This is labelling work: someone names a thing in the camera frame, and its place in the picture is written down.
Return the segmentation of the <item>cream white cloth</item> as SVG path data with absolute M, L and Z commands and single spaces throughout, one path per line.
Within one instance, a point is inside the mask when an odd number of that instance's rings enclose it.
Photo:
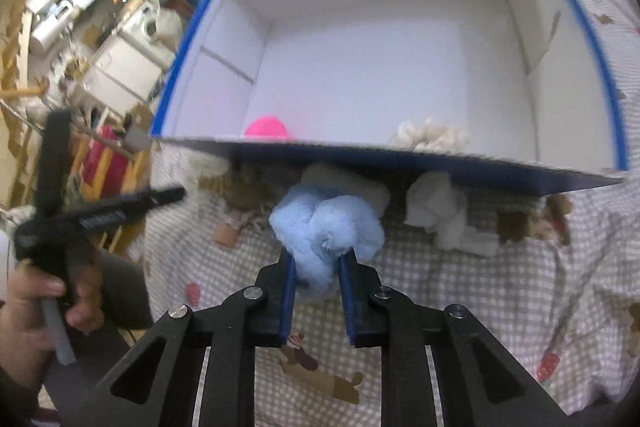
M 390 147 L 418 153 L 460 153 L 468 144 L 469 135 L 464 130 L 441 126 L 432 118 L 426 118 L 422 124 L 405 120 L 390 139 Z

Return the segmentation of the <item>light blue fluffy towel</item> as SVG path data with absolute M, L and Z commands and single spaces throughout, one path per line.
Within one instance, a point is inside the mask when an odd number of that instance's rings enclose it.
M 351 251 L 361 262 L 384 246 L 380 218 L 363 198 L 329 187 L 297 184 L 270 213 L 274 236 L 292 255 L 297 297 L 322 303 L 338 291 L 337 260 Z

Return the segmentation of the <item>white water heater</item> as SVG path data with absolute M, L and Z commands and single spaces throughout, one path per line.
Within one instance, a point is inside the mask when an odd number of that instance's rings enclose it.
M 74 13 L 73 5 L 66 0 L 55 5 L 50 14 L 35 27 L 30 35 L 29 51 L 37 56 L 46 54 L 73 19 Z

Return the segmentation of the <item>pink plush toy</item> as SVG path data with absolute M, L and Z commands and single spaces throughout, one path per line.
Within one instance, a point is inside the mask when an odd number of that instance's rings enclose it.
M 291 140 L 292 135 L 285 124 L 274 116 L 262 116 L 253 120 L 245 129 L 244 135 L 252 139 Z

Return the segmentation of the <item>white box blue edges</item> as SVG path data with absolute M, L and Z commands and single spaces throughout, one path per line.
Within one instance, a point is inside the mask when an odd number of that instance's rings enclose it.
M 244 135 L 274 116 L 291 140 Z M 390 147 L 405 120 L 462 129 L 460 153 Z M 623 113 L 579 0 L 202 0 L 155 139 L 243 158 L 445 171 L 534 195 L 616 184 Z

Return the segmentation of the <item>white kitchen cabinet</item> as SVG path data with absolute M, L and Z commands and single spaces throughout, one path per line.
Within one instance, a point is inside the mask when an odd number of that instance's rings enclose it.
M 111 36 L 81 78 L 90 98 L 124 117 L 134 106 L 146 103 L 162 70 L 119 36 Z

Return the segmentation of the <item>white washing machine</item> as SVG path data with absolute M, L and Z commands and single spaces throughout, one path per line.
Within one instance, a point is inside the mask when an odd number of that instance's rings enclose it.
M 169 63 L 174 54 L 158 40 L 156 34 L 158 9 L 149 2 L 143 1 L 120 26 L 119 35 L 149 60 Z

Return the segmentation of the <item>patterned bed quilt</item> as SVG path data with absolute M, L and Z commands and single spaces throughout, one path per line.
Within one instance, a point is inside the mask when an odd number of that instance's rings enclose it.
M 630 0 L 579 0 L 613 69 L 631 155 L 639 152 L 639 11 Z M 245 229 L 238 245 L 218 246 L 221 198 L 196 178 L 221 162 L 165 145 L 152 180 L 192 191 L 176 209 L 151 217 L 134 251 L 144 266 L 154 317 L 175 303 L 218 305 L 277 257 L 267 231 Z M 423 306 L 462 303 L 506 346 L 563 411 L 581 426 L 639 421 L 639 176 L 570 194 L 570 243 L 534 234 L 507 241 L 491 258 L 445 253 L 423 231 L 385 221 L 384 251 L 374 259 L 383 282 Z M 297 303 L 294 329 L 324 376 L 363 373 L 358 404 L 329 397 L 294 377 L 277 350 L 257 355 L 256 419 L 262 426 L 375 426 L 381 419 L 381 363 L 352 349 L 341 303 Z

